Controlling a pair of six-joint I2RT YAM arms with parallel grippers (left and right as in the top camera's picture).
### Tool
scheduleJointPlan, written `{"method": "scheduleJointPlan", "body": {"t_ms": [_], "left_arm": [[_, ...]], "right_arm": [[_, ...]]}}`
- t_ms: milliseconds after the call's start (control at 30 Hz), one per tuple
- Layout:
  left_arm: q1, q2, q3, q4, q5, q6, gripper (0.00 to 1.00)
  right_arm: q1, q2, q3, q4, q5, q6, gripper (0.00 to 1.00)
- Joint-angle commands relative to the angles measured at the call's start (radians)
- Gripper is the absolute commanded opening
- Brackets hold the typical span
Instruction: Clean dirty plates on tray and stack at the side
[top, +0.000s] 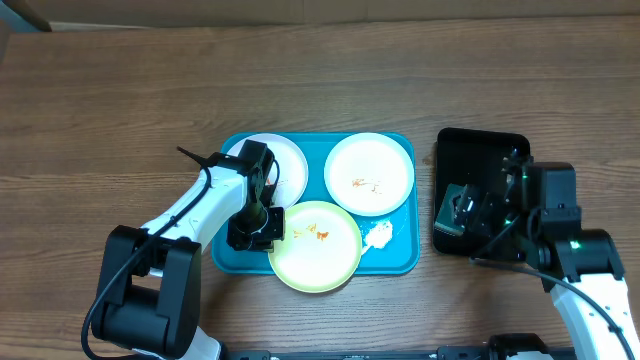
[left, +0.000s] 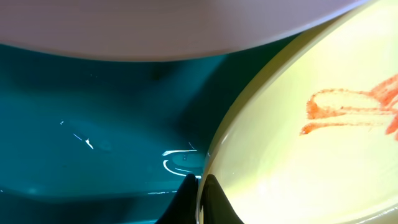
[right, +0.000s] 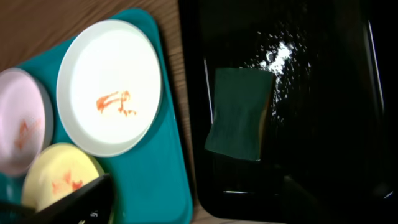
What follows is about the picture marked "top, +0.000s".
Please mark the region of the green yellow sponge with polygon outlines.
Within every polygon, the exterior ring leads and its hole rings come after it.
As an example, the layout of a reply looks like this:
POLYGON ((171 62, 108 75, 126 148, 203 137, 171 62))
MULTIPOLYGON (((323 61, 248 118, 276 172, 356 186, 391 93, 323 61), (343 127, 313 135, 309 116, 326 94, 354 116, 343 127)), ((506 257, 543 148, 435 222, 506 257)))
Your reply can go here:
POLYGON ((466 187, 450 184, 435 219, 434 227, 446 234, 460 237, 469 215, 469 199, 466 187))

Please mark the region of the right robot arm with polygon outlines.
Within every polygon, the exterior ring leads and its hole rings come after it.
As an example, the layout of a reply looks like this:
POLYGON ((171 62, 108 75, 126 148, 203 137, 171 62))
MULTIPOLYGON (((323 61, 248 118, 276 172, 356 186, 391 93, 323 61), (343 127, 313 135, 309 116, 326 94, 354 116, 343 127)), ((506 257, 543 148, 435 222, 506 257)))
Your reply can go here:
POLYGON ((501 171, 501 192, 447 188, 441 214, 460 235, 484 240, 470 263, 540 279, 577 358, 638 358, 622 260, 608 232, 583 228, 574 167, 512 155, 501 171))

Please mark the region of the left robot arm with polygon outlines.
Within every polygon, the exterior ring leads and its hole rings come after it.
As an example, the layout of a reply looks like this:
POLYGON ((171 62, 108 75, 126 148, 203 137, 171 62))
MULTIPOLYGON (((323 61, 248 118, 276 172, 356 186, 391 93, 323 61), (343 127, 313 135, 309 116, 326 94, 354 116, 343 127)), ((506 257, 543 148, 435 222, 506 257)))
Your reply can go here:
POLYGON ((267 177, 277 162, 262 142, 238 155, 192 154, 194 185, 161 216, 140 228, 119 225, 108 236, 96 297, 87 312, 88 338, 128 350, 131 359, 222 359, 223 345, 199 325, 202 253, 221 228, 235 251, 270 252, 284 237, 284 211, 272 204, 267 177))

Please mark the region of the yellow-green plate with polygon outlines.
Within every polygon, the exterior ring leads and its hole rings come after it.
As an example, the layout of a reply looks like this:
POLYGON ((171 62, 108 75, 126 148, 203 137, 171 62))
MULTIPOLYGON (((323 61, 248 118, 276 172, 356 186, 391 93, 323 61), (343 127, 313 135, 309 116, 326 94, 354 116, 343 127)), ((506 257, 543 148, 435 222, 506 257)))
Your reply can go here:
POLYGON ((362 236, 354 218, 325 201, 298 203, 285 211, 284 239, 268 254, 274 274, 304 293, 333 291, 355 273, 362 236))

